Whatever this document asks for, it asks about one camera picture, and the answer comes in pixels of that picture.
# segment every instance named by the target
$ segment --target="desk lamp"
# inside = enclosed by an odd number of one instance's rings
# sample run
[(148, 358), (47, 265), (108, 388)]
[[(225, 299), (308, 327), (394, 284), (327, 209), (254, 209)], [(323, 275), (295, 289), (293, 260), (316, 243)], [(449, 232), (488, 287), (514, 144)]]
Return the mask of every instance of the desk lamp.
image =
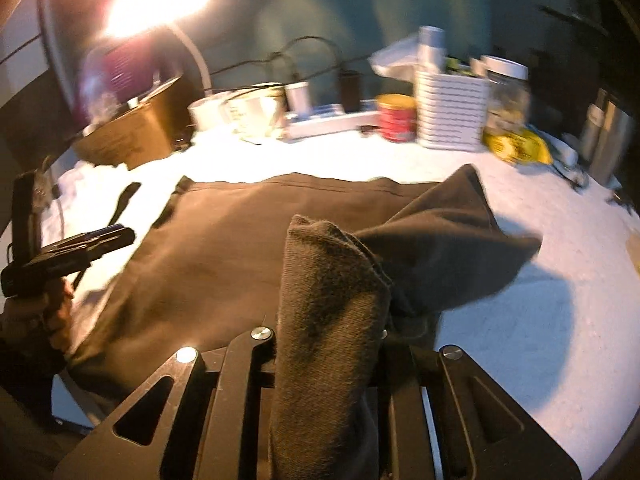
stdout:
[(207, 63), (191, 38), (175, 24), (175, 20), (201, 10), (208, 0), (115, 0), (106, 28), (113, 38), (129, 38), (164, 25), (182, 42), (200, 70), (206, 96), (212, 94)]

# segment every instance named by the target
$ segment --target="power strip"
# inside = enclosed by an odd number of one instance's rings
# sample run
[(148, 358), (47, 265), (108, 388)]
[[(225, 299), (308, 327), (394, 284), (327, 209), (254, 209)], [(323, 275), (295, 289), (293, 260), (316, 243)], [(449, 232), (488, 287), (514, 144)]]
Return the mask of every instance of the power strip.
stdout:
[(360, 126), (380, 126), (380, 114), (374, 100), (362, 102), (362, 112), (347, 114), (339, 104), (327, 105), (314, 110), (308, 119), (301, 120), (289, 114), (285, 130), (286, 139), (304, 139), (318, 135), (357, 130)]

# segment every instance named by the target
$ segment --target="red can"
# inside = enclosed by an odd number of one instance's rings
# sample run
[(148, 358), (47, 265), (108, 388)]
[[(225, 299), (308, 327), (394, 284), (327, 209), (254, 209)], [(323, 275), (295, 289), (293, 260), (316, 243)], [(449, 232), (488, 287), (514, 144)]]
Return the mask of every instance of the red can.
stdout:
[(384, 94), (376, 99), (380, 112), (380, 134), (392, 142), (415, 139), (415, 99), (408, 95)]

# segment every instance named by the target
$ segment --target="blue cap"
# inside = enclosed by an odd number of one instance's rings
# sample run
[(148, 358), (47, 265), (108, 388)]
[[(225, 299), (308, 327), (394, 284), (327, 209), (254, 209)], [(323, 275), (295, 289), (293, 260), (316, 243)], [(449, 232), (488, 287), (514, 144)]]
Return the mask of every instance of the blue cap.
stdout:
[(433, 48), (444, 48), (444, 30), (438, 27), (420, 26), (418, 35), (420, 44)]

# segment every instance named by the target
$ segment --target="human hand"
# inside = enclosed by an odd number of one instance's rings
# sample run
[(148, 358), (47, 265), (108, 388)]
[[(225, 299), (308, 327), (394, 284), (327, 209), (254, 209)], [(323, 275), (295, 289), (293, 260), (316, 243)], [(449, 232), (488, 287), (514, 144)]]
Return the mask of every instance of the human hand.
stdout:
[(52, 348), (67, 352), (70, 347), (71, 305), (74, 289), (64, 278), (50, 280), (45, 293), (36, 298), (9, 298), (2, 314), (2, 337), (18, 346), (40, 324)]

